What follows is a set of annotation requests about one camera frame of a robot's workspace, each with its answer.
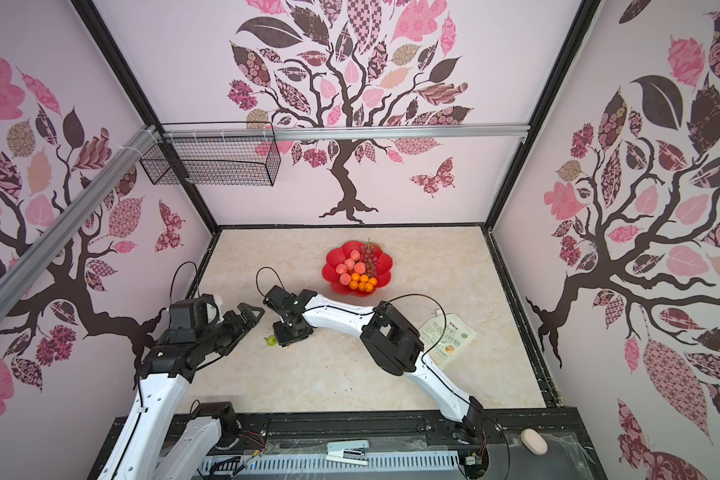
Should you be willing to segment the red flower fruit bowl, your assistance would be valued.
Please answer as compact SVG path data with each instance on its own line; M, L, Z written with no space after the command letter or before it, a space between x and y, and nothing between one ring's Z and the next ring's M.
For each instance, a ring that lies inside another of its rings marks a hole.
M375 277L378 280L377 285L375 286L374 290L370 293L367 293L364 291L363 284L360 283L360 288L358 290L351 290L348 285L342 285L339 282L339 278L341 275L337 274L335 269L338 264L344 263L346 259L350 258L350 252L353 249L357 249L361 253L361 247L366 242L361 242L357 240L351 240L346 243L344 243L341 247L335 248L331 250L325 258L325 264L322 268L322 277L323 279L329 283L331 289L339 294L339 295L354 295L358 297L368 297L373 295L376 291L379 289L382 289L383 287L387 286L391 279L391 270L393 268L394 262L393 259L385 253L383 250L380 254L378 264L377 264L377 276ZM352 275L354 272L353 270L347 270L346 273L349 273Z

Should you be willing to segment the purple fake grape bunch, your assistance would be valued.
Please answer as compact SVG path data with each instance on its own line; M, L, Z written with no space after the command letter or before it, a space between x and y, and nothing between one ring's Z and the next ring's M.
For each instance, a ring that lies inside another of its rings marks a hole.
M369 278L377 276L377 264L381 252L381 247L372 241L364 243L361 247L361 260L365 265L365 274Z

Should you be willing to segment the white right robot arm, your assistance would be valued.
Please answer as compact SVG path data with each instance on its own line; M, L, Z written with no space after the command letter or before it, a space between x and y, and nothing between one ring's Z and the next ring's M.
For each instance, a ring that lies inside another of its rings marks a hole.
M305 340L321 328L357 338L381 370L411 379L435 402L444 419L454 423L455 438L471 442L483 433L482 404L436 365L419 331L392 303L354 306L312 290L294 294L275 285L264 304L280 318L273 324L279 345Z

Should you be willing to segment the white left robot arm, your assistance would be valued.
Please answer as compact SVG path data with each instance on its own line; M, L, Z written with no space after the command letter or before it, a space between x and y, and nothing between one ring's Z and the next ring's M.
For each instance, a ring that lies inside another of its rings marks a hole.
M221 300L203 294L168 308L169 324L138 369L129 415L99 479L189 479L216 446L238 442L241 424L232 404L199 404L163 460L160 452L181 400L206 358L229 355L264 315L241 303L221 311Z

